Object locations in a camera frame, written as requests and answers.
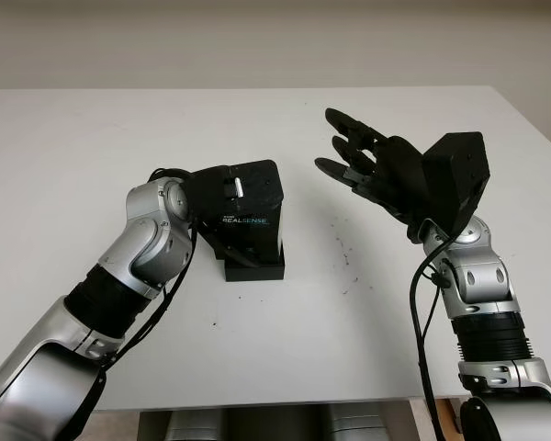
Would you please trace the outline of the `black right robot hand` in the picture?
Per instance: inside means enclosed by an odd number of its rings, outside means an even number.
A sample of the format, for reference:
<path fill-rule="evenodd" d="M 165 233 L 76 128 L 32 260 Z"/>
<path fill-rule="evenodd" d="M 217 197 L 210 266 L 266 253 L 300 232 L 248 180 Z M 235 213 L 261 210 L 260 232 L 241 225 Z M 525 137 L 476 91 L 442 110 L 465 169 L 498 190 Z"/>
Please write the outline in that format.
<path fill-rule="evenodd" d="M 378 204 L 406 225 L 412 243 L 422 243 L 430 221 L 422 154 L 400 136 L 387 137 L 338 109 L 327 108 L 325 118 L 337 130 L 332 147 L 343 160 L 319 157 L 318 169 Z"/>

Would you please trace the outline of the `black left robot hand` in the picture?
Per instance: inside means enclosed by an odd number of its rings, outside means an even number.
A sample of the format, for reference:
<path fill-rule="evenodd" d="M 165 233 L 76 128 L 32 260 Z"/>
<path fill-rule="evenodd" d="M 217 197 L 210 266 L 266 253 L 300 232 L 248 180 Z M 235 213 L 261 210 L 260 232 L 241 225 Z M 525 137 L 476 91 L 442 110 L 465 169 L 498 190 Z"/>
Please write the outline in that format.
<path fill-rule="evenodd" d="M 213 249 L 217 260 L 226 257 L 219 238 L 219 218 L 223 213 L 225 165 L 196 171 L 183 183 L 193 226 Z"/>

